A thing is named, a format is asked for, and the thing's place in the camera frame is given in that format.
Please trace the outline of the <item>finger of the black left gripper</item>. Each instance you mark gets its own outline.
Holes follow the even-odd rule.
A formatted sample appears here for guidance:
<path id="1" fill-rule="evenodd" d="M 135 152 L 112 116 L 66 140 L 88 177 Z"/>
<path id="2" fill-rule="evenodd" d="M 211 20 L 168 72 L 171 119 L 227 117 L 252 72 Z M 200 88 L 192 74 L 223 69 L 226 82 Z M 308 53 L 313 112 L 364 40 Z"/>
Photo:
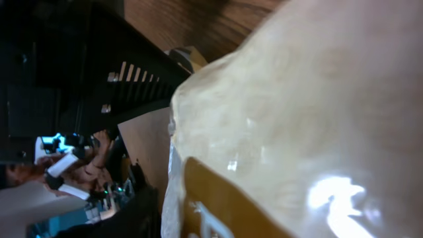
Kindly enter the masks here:
<path id="1" fill-rule="evenodd" d="M 166 108 L 190 74 L 105 6 L 87 27 L 76 132 L 97 132 Z"/>

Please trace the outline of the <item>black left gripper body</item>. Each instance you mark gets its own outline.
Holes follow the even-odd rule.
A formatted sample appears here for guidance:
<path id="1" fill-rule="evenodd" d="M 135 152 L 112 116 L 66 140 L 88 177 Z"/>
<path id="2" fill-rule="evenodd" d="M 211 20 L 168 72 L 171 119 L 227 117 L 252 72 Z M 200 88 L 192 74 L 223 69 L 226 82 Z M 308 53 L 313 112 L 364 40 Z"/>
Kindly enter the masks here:
<path id="1" fill-rule="evenodd" d="M 108 80 L 125 30 L 122 1 L 1 2 L 2 164 L 31 164 L 39 137 L 89 136 L 125 120 Z"/>

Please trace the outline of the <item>brown snack pouch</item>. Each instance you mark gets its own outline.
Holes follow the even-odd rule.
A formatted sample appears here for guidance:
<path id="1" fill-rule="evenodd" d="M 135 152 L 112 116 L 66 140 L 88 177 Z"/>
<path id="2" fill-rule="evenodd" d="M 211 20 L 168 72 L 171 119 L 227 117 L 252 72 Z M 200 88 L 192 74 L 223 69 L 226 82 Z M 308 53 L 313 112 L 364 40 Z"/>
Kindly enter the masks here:
<path id="1" fill-rule="evenodd" d="M 169 237 L 421 237 L 421 0 L 293 0 L 171 108 Z"/>

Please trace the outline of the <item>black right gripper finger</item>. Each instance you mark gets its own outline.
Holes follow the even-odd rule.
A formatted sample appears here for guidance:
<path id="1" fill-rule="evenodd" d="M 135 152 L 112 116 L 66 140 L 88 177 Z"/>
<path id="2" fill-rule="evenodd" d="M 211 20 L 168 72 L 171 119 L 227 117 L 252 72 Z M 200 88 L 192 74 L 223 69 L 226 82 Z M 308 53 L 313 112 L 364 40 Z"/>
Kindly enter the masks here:
<path id="1" fill-rule="evenodd" d="M 55 238 L 160 238 L 160 228 L 158 192 L 147 186 L 111 218 L 73 226 L 60 231 Z"/>

